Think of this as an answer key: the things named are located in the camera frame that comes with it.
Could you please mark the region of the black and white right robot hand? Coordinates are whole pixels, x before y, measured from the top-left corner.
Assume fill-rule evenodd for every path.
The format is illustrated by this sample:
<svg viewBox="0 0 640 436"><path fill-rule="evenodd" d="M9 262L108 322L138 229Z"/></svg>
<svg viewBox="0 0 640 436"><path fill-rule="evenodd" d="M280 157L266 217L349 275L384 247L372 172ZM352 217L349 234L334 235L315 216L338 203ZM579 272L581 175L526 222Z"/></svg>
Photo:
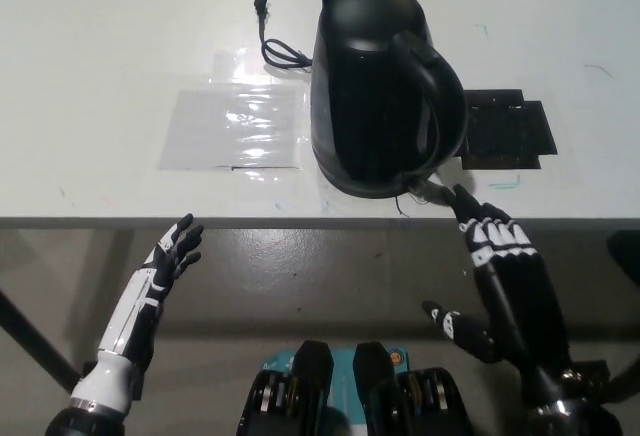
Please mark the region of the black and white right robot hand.
<svg viewBox="0 0 640 436"><path fill-rule="evenodd" d="M453 210L489 317L478 320L433 301L422 309L460 348L485 363L506 360L524 379L557 381L571 366L567 331L546 264L522 226L463 186L441 190Z"/></svg>

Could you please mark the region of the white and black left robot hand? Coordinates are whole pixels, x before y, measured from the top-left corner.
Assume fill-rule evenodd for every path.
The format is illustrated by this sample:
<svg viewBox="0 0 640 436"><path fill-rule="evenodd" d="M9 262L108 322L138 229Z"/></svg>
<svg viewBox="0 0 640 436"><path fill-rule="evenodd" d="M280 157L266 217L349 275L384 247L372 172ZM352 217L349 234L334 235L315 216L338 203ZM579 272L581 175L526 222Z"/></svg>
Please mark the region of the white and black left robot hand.
<svg viewBox="0 0 640 436"><path fill-rule="evenodd" d="M147 370L164 302L177 279L201 258L196 248L204 228L193 221L188 213L173 224L134 271L103 333L100 352L129 360L141 373Z"/></svg>

